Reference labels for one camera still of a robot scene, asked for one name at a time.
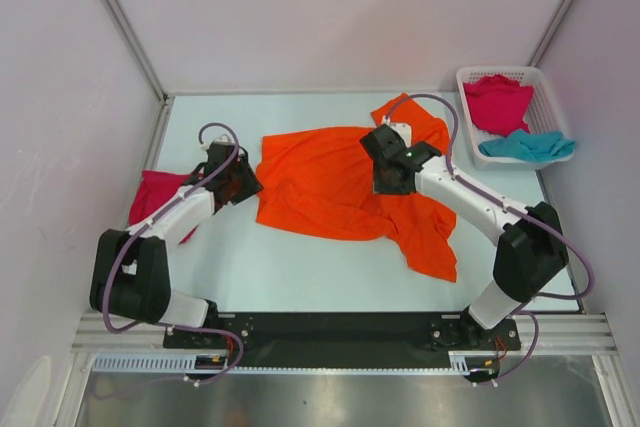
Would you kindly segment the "orange t shirt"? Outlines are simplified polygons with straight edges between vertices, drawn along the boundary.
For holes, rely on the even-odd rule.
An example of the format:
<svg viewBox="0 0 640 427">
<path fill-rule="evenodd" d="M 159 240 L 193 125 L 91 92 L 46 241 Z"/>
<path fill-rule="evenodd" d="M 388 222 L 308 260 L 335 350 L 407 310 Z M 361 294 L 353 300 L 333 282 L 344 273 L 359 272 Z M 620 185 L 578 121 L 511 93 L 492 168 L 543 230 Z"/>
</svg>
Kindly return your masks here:
<svg viewBox="0 0 640 427">
<path fill-rule="evenodd" d="M 369 131 L 338 126 L 264 137 L 257 223 L 340 241 L 386 237 L 414 271 L 455 282 L 448 240 L 456 214 L 420 194 L 376 194 L 373 164 L 360 144 Z"/>
</svg>

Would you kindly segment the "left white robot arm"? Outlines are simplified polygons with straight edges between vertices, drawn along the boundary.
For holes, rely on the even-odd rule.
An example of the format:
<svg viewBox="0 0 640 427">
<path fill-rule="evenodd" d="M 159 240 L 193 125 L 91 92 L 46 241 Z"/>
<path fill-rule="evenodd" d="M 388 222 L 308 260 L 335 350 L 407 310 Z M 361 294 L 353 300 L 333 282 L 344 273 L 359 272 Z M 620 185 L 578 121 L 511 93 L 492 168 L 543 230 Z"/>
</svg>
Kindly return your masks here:
<svg viewBox="0 0 640 427">
<path fill-rule="evenodd" d="M 169 252 L 221 208 L 262 190 L 244 148 L 215 141 L 206 153 L 188 174 L 142 174 L 130 226 L 109 229 L 99 238 L 89 294 L 96 311 L 134 323 L 186 327 L 187 336 L 202 347 L 221 334 L 216 304 L 171 287 Z"/>
</svg>

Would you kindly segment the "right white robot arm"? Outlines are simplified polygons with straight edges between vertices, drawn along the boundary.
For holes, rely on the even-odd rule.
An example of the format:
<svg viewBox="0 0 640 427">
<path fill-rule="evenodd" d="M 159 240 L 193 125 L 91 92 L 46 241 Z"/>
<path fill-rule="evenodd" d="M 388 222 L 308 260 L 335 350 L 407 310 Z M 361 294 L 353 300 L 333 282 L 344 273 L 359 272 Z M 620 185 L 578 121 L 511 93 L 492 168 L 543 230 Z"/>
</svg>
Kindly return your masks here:
<svg viewBox="0 0 640 427">
<path fill-rule="evenodd" d="M 556 210 L 546 202 L 531 207 L 498 195 L 461 175 L 436 147 L 420 141 L 407 146 L 383 124 L 360 139 L 373 163 L 374 192 L 420 194 L 454 211 L 496 247 L 492 280 L 463 311 L 463 340 L 484 348 L 497 326 L 528 304 L 568 262 Z"/>
</svg>

